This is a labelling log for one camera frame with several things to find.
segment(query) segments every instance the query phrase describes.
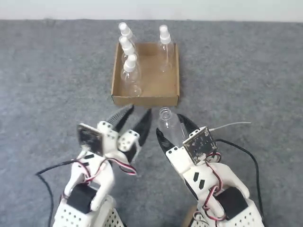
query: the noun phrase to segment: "black cable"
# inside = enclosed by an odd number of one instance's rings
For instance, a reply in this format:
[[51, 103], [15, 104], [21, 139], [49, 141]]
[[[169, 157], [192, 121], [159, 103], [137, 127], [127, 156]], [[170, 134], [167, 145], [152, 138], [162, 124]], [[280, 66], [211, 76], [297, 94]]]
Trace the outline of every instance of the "black cable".
[[43, 170], [41, 170], [41, 171], [39, 171], [35, 174], [45, 184], [45, 186], [47, 188], [47, 191], [48, 191], [48, 194], [51, 198], [51, 211], [50, 211], [50, 214], [49, 214], [49, 217], [48, 217], [48, 224], [47, 224], [48, 227], [51, 227], [51, 225], [52, 225], [53, 207], [54, 207], [54, 205], [53, 205], [54, 204], [54, 202], [53, 202], [53, 192], [52, 192], [52, 189], [49, 186], [48, 182], [41, 176], [41, 174], [45, 173], [48, 170], [51, 170], [51, 169], [54, 169], [54, 168], [57, 168], [57, 167], [60, 167], [60, 166], [69, 165], [69, 164], [74, 163], [74, 162], [77, 162], [77, 160], [73, 159], [73, 160], [61, 162], [61, 163], [56, 164], [54, 166], [47, 167], [47, 168], [45, 168], [45, 169], [43, 169]]
[[54, 165], [54, 166], [47, 167], [47, 168], [45, 168], [45, 169], [39, 171], [39, 172], [36, 173], [36, 174], [42, 174], [42, 173], [45, 173], [45, 172], [48, 171], [48, 170], [51, 170], [51, 169], [54, 169], [54, 168], [57, 168], [57, 167], [60, 167], [60, 166], [69, 165], [69, 164], [74, 163], [74, 162], [77, 162], [77, 160], [73, 159], [73, 160], [61, 162], [61, 163], [56, 164], [56, 165]]
[[215, 141], [216, 142], [223, 142], [223, 143], [231, 145], [231, 146], [233, 146], [233, 147], [235, 147], [237, 149], [240, 149], [241, 151], [243, 151], [246, 154], [248, 154], [251, 157], [251, 159], [254, 161], [255, 168], [256, 168], [256, 184], [257, 184], [257, 192], [258, 192], [258, 201], [259, 201], [259, 207], [260, 207], [260, 214], [261, 214], [261, 217], [262, 217], [263, 224], [266, 227], [267, 225], [265, 223], [263, 204], [262, 204], [262, 198], [261, 198], [261, 190], [260, 190], [259, 166], [258, 166], [258, 162], [257, 162], [256, 158], [248, 150], [246, 150], [246, 149], [238, 146], [237, 144], [234, 144], [232, 142], [229, 142], [229, 141], [223, 140], [223, 139], [216, 139]]
[[49, 186], [48, 182], [40, 174], [36, 173], [36, 176], [39, 177], [39, 179], [45, 184], [45, 186], [46, 186], [46, 188], [48, 190], [49, 196], [51, 198], [51, 212], [49, 214], [48, 224], [47, 224], [48, 227], [51, 227], [51, 225], [52, 225], [52, 217], [53, 217], [53, 192], [52, 192], [52, 189]]

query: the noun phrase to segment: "white wall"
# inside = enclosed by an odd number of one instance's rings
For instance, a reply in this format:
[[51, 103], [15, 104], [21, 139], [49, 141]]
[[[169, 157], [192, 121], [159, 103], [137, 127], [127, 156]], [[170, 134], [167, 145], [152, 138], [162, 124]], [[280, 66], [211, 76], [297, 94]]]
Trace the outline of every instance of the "white wall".
[[303, 0], [0, 0], [0, 19], [43, 18], [303, 22]]

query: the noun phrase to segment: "circuit board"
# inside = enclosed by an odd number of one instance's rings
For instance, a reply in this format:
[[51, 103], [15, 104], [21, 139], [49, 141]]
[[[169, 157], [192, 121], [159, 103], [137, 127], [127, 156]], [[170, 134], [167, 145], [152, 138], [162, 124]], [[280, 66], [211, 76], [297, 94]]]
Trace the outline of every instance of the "circuit board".
[[78, 139], [81, 146], [87, 146], [90, 151], [102, 155], [102, 134], [95, 128], [86, 124], [79, 124], [77, 127]]
[[212, 138], [207, 127], [199, 130], [183, 142], [185, 150], [196, 165], [200, 162], [200, 157], [203, 154], [210, 154], [217, 149], [216, 143]]

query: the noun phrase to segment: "black plastic part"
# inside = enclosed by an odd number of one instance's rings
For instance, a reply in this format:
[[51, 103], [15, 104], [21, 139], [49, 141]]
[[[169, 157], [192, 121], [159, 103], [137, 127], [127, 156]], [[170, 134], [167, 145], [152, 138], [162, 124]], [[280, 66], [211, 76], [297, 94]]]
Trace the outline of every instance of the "black plastic part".
[[164, 135], [163, 133], [160, 131], [160, 129], [157, 128], [156, 130], [156, 135], [157, 135], [157, 139], [159, 142], [159, 145], [161, 147], [161, 149], [163, 150], [164, 154], [166, 154], [166, 152], [170, 149], [172, 149], [173, 147], [175, 147], [175, 145], [173, 145]]
[[79, 124], [77, 127], [77, 131], [78, 140], [81, 146], [88, 146], [91, 152], [98, 155], [103, 155], [103, 136], [97, 129], [94, 129], [85, 124]]
[[200, 180], [199, 189], [203, 189], [205, 184], [205, 180]]
[[198, 200], [198, 196], [195, 193], [195, 191], [190, 187], [189, 183], [184, 179], [185, 185], [187, 186], [187, 188], [190, 190], [190, 192], [193, 194], [193, 196], [195, 197], [196, 200]]
[[195, 175], [194, 175], [194, 182], [196, 182], [198, 180], [198, 177], [199, 177], [199, 172], [195, 172]]
[[211, 152], [214, 152], [217, 150], [217, 145], [208, 128], [205, 127], [203, 130], [200, 130], [196, 135], [187, 140], [184, 143], [184, 148], [196, 165], [198, 162], [200, 162], [199, 157], [203, 153], [208, 155]]
[[199, 127], [194, 122], [192, 122], [190, 119], [188, 119], [186, 116], [181, 115], [181, 114], [177, 114], [177, 115], [178, 115], [180, 122], [184, 124], [184, 127], [185, 127], [186, 131], [188, 132], [188, 134], [191, 134], [193, 131], [199, 129]]
[[108, 118], [106, 121], [113, 125], [113, 130], [120, 132], [125, 125], [128, 117], [133, 113], [134, 105], [127, 105], [119, 109], [117, 113]]
[[90, 212], [90, 203], [95, 197], [96, 192], [96, 190], [92, 189], [87, 184], [78, 184], [73, 188], [66, 203], [83, 214], [87, 214]]
[[248, 207], [248, 204], [245, 201], [242, 193], [235, 187], [226, 189], [217, 195], [216, 199], [222, 205], [227, 220], [230, 220], [233, 217], [237, 216]]
[[146, 142], [152, 124], [152, 109], [146, 111], [141, 120], [133, 127], [133, 131], [140, 135], [139, 145], [142, 147]]

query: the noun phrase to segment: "gray carpet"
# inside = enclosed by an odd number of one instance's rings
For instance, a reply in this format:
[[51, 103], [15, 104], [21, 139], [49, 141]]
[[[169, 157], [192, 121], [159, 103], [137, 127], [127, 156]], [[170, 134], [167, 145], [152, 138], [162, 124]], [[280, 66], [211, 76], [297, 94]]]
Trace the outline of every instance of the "gray carpet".
[[[130, 21], [140, 41], [157, 41], [163, 21]], [[199, 125], [231, 126], [216, 138], [259, 161], [270, 227], [303, 225], [303, 24], [166, 21], [179, 44], [181, 100]], [[96, 126], [118, 107], [110, 97], [118, 21], [0, 21], [0, 225], [46, 226], [50, 202], [34, 173], [80, 152], [76, 125]], [[143, 113], [138, 108], [131, 126]], [[112, 195], [130, 227], [178, 227], [195, 199], [150, 136], [134, 166], [115, 167]], [[257, 202], [251, 159], [220, 144], [223, 162]], [[70, 166], [45, 174], [55, 196]]]

